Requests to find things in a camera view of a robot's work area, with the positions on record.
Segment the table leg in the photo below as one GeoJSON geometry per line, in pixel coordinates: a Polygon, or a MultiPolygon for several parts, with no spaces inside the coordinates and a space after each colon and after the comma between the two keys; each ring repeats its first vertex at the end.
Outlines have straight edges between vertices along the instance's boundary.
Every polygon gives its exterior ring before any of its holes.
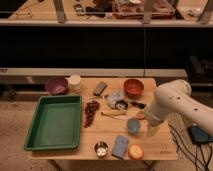
{"type": "Polygon", "coordinates": [[[151,171],[151,170],[154,170],[154,167],[155,167],[156,163],[157,163],[156,160],[152,161],[151,164],[149,165],[149,168],[148,168],[148,169],[149,169],[150,171],[151,171]]]}
{"type": "Polygon", "coordinates": [[[47,160],[48,163],[50,163],[55,170],[62,171],[62,168],[58,165],[58,163],[55,160],[47,160]]]}
{"type": "Polygon", "coordinates": [[[148,167],[149,171],[154,170],[154,166],[157,163],[156,160],[151,161],[151,163],[148,163],[147,161],[143,161],[143,163],[148,167]]]}

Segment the green tray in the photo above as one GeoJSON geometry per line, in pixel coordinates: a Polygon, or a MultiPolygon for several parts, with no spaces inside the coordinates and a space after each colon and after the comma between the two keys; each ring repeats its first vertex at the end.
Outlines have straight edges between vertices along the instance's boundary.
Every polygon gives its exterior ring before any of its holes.
{"type": "Polygon", "coordinates": [[[42,96],[36,107],[24,149],[73,149],[79,144],[81,96],[42,96]]]}

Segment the white cup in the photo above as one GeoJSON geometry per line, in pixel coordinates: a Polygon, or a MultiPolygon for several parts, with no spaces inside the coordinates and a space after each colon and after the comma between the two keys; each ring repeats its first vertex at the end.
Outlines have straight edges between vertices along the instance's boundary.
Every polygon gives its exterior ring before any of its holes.
{"type": "Polygon", "coordinates": [[[81,76],[78,74],[73,74],[68,78],[69,85],[73,91],[81,90],[81,76]]]}

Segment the grapes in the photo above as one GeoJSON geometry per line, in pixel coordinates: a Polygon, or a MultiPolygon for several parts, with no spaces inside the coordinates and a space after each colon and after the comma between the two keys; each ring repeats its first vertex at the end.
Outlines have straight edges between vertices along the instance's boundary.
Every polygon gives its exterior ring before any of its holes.
{"type": "Polygon", "coordinates": [[[93,100],[92,102],[88,102],[85,107],[85,115],[86,115],[86,121],[84,124],[84,127],[90,127],[93,123],[95,112],[100,108],[100,104],[93,100]]]}

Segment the can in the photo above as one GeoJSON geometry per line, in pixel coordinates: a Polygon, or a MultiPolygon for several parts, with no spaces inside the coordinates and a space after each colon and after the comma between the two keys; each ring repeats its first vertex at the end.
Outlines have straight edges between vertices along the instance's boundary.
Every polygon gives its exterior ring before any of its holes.
{"type": "Polygon", "coordinates": [[[98,158],[103,158],[107,155],[108,146],[104,141],[99,141],[95,144],[94,150],[98,158]]]}

